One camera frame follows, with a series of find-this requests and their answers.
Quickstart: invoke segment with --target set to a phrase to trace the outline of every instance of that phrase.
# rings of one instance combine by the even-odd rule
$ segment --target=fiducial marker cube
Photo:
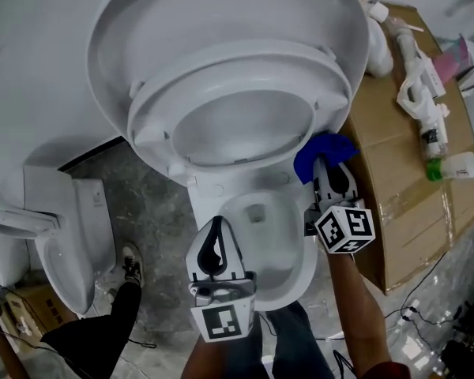
[[[376,238],[369,209],[331,206],[314,225],[327,253],[356,253]]]

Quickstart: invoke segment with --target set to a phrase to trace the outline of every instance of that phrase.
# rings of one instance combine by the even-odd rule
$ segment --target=black pants
[[[298,302],[267,312],[277,334],[273,375],[275,379],[333,379],[322,352],[310,330],[306,311]],[[229,344],[225,379],[268,379],[261,364],[260,317],[254,315],[248,337]]]
[[[141,293],[139,285],[125,282],[110,315],[71,321],[45,334],[42,342],[83,379],[109,379],[134,327]]]

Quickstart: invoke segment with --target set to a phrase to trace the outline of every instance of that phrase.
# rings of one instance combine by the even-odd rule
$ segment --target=toilet
[[[186,186],[199,229],[230,223],[258,276],[257,311],[294,302],[313,278],[314,189],[293,160],[342,127],[368,43],[358,0],[104,0],[97,14],[87,67],[100,110]]]
[[[88,311],[96,277],[115,266],[100,180],[44,167],[15,170],[0,185],[0,235],[35,241],[51,286],[75,313]]]

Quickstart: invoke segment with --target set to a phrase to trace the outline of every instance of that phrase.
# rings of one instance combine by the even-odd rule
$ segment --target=cardboard box
[[[77,315],[65,306],[50,285],[21,288],[14,292],[7,292],[1,301],[0,318],[10,334],[31,345],[38,345],[46,332],[77,320]],[[32,350],[22,341],[17,341],[17,346],[21,352]]]
[[[425,30],[414,32],[425,54],[440,53],[416,9],[389,7],[390,16]],[[427,180],[418,125],[396,103],[405,77],[404,62],[390,38],[389,46],[392,74],[382,79],[364,77],[341,130],[361,151],[347,165],[376,227],[376,240],[356,254],[356,263],[384,293],[425,269],[474,222],[474,179]],[[450,81],[446,95],[436,101],[450,109],[449,154],[474,152],[474,136],[456,82]]]

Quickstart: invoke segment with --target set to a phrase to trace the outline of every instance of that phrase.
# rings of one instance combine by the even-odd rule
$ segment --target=concrete floor
[[[118,253],[127,242],[141,250],[145,263],[146,286],[141,308],[131,338],[154,342],[155,350],[129,343],[113,377],[179,378],[198,337],[190,320],[193,298],[187,291],[188,278],[184,255],[197,228],[186,188],[167,180],[142,163],[128,144],[118,144],[106,152],[76,166],[70,173],[75,178],[101,178],[115,233]],[[420,274],[408,284],[384,296],[368,283],[383,313],[400,308],[407,293],[423,278]],[[95,311],[105,314],[111,303],[110,289],[122,282],[121,265],[98,281]],[[434,273],[410,298],[419,301],[418,309],[430,321],[450,319],[465,300],[474,299],[474,227],[444,257]],[[319,253],[315,277],[300,302],[309,314],[313,332],[318,337],[338,337],[340,323],[333,296],[327,260]],[[392,358],[407,364],[414,378],[428,377],[442,364],[438,353],[452,336],[451,324],[429,325],[418,317],[419,338],[411,323],[399,325],[399,313],[386,320]],[[265,325],[264,356],[273,355],[275,338]],[[319,347],[336,377],[339,376],[332,351],[347,355],[344,341],[320,341]]]

